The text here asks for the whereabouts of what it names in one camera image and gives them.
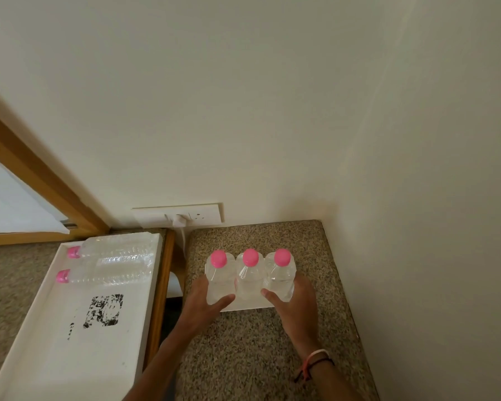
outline speckled stone surface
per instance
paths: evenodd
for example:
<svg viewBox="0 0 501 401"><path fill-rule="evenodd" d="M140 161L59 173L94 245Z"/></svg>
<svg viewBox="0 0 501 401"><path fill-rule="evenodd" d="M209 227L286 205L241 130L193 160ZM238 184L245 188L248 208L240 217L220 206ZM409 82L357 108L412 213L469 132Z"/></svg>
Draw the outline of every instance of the speckled stone surface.
<svg viewBox="0 0 501 401"><path fill-rule="evenodd" d="M59 245L0 246L0 367Z"/></svg>
<svg viewBox="0 0 501 401"><path fill-rule="evenodd" d="M189 239L186 293L204 272L208 255L223 249L237 256L247 248L262 254L289 249L297 269L316 289L320 337L348 380L366 400L377 391L356 332L325 232L319 221L199 229ZM177 373L177 400L318 399L312 383L294 384L300 360L274 309L221 313L195 338Z"/></svg>

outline white switch plate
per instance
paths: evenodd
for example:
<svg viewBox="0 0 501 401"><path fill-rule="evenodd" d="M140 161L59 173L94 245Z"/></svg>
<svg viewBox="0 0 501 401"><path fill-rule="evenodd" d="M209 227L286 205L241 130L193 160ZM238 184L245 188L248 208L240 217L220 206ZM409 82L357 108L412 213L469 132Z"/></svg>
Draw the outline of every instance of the white switch plate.
<svg viewBox="0 0 501 401"><path fill-rule="evenodd" d="M187 219L187 226L219 225L219 204L185 205L182 207L132 208L132 214L142 228L168 228L175 215Z"/></svg>

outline wooden window frame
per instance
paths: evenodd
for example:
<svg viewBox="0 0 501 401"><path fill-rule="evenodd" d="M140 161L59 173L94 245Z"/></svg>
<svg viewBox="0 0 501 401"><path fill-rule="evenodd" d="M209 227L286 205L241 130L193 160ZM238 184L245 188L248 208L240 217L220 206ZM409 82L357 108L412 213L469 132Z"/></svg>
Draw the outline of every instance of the wooden window frame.
<svg viewBox="0 0 501 401"><path fill-rule="evenodd" d="M76 227L70 234L55 232L0 234L0 245L73 241L105 235L109 227L7 125L0 120L0 163L24 181Z"/></svg>

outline beige wall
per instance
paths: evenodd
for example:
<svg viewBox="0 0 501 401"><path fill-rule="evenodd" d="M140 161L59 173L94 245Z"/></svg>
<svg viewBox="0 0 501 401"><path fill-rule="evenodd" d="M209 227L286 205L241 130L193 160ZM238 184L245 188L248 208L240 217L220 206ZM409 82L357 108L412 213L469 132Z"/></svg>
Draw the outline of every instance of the beige wall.
<svg viewBox="0 0 501 401"><path fill-rule="evenodd" d="M501 0L418 0L324 221L383 400L501 400Z"/></svg>
<svg viewBox="0 0 501 401"><path fill-rule="evenodd" d="M0 116L114 226L323 219L382 399L501 399L501 0L0 0Z"/></svg>

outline bracelet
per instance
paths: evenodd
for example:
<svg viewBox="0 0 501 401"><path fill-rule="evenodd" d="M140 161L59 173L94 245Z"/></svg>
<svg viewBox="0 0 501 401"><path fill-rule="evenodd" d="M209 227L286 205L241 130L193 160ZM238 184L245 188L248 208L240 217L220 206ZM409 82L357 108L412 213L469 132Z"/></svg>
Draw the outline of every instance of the bracelet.
<svg viewBox="0 0 501 401"><path fill-rule="evenodd" d="M312 356L315 356L316 354L321 353L321 352L323 352L323 353L326 354L326 358L320 359L320 360L315 361L312 364L308 365L308 362L310 361L310 359L312 358ZM319 349L319 350L316 350L316 351L310 353L310 355L306 358L306 360L302 364L301 368L299 369L299 373L298 373L297 377L295 377L293 381L295 383L297 383L300 380L301 375L304 378L304 381L310 380L312 377L310 375L310 371L309 370L312 367L314 367L316 364L318 364L319 362L321 362L323 360L329 360L334 365L334 361L330 358L330 355L328 354L327 350L325 350L325 349Z"/></svg>

